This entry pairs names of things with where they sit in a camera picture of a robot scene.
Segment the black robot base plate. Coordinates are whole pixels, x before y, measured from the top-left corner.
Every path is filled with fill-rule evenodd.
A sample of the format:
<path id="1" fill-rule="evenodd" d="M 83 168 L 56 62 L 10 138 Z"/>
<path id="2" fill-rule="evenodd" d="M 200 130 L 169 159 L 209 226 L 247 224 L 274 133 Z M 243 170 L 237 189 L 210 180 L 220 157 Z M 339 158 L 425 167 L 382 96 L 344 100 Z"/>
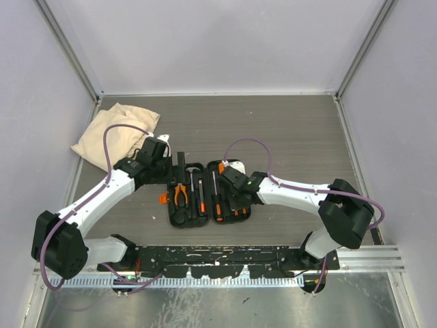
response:
<path id="1" fill-rule="evenodd" d="M 131 259 L 111 263 L 118 272 L 137 271 L 142 277 L 163 274 L 168 278 L 211 279 L 240 276 L 251 279 L 296 277 L 306 270 L 320 270 L 322 261 L 305 264 L 300 250 L 290 246 L 147 246 L 129 250 Z"/>

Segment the black plastic tool case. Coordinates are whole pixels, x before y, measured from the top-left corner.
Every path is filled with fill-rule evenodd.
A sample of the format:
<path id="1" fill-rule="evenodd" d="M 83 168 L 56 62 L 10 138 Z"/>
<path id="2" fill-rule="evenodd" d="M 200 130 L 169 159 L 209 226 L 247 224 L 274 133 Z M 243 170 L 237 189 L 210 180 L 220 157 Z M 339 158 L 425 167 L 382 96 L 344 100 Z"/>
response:
<path id="1" fill-rule="evenodd" d="M 225 194 L 225 190 L 218 184 L 217 178 L 219 174 L 219 163 L 222 161 L 211 161 L 207 165 L 203 165 L 203 194 L 206 212 L 204 215 L 200 213 L 200 201 L 199 196 L 196 196 L 191 189 L 191 180 L 188 176 L 186 168 L 194 163 L 185 163 L 185 170 L 183 172 L 183 185 L 186 185 L 186 191 L 188 193 L 188 207 L 187 208 L 175 208 L 174 194 L 175 188 L 168 188 L 167 192 L 160 195 L 160 203 L 167 206 L 169 222 L 175 228 L 199 228 L 206 225 L 209 221 L 214 221 L 217 224 L 231 224 L 246 221 L 252 214 L 250 208 L 246 208 L 246 215 L 243 214 L 243 209 L 238 210 L 239 215 L 235 216 L 234 211 L 231 209 L 231 205 L 228 196 Z M 172 167 L 172 172 L 178 170 L 177 165 Z M 220 197 L 221 210 L 223 213 L 223 222 L 216 221 L 216 209 L 214 203 L 214 188 L 212 180 L 212 172 L 216 174 L 216 185 L 218 196 Z"/>

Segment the orange handle black shaft screwdriver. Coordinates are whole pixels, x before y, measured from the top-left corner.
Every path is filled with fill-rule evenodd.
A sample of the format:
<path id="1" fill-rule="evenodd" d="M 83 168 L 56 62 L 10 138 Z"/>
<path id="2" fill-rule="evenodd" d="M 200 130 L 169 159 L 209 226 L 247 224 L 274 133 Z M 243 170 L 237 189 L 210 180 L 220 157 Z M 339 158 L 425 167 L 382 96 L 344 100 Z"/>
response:
<path id="1" fill-rule="evenodd" d="M 223 163 L 218 164 L 218 172 L 219 174 L 222 174 L 225 170 L 225 165 Z"/>

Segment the orange black needle nose pliers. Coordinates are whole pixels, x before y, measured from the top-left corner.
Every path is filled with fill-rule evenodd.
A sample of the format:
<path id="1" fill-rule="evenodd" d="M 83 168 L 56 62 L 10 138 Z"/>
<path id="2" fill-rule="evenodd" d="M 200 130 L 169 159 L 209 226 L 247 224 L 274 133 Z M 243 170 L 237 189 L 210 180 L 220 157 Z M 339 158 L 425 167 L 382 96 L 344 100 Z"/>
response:
<path id="1" fill-rule="evenodd" d="M 173 200 L 176 209 L 188 207 L 188 193 L 186 191 L 186 185 L 182 183 L 178 183 L 176 185 Z"/>

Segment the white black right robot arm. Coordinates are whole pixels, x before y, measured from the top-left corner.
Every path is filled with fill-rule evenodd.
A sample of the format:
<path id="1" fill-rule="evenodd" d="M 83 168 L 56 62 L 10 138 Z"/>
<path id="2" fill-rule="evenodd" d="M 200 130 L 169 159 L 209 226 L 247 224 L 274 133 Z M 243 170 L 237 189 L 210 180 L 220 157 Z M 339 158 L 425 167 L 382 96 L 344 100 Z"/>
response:
<path id="1" fill-rule="evenodd" d="M 300 263 L 315 269 L 327 254 L 340 248 L 358 249 L 375 211 L 351 184 L 303 184 L 264 172 L 251 176 L 228 166 L 217 178 L 238 209 L 252 205 L 281 205 L 318 216 L 323 226 L 310 232 L 299 249 Z"/>

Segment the black orange grip screwdriver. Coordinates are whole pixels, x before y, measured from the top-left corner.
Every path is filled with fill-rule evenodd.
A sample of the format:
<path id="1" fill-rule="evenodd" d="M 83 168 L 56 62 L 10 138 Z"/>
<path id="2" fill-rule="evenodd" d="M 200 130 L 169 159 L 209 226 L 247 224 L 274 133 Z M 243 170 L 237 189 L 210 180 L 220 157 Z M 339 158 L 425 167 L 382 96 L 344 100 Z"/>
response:
<path id="1" fill-rule="evenodd" d="M 213 188 L 214 188 L 214 203 L 215 203 L 215 209 L 216 209 L 216 221 L 223 222 L 223 213 L 221 210 L 220 197 L 219 197 L 218 191 L 217 191 L 215 171 L 212 172 L 212 180 L 213 180 Z"/>

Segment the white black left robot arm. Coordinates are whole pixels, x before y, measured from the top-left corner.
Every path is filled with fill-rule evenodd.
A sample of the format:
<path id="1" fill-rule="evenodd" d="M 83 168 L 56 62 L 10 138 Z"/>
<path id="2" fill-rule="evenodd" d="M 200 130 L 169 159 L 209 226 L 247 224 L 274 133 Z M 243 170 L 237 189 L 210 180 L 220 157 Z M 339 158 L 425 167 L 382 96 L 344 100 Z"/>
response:
<path id="1" fill-rule="evenodd" d="M 135 158 L 118 161 L 107 177 L 82 198 L 56 213 L 44 211 L 36 220 L 31 257 L 64 279 L 84 267 L 113 263 L 122 271 L 135 267 L 137 246 L 113 234 L 88 239 L 91 228 L 119 201 L 143 185 L 173 182 L 169 136 L 147 137 Z"/>

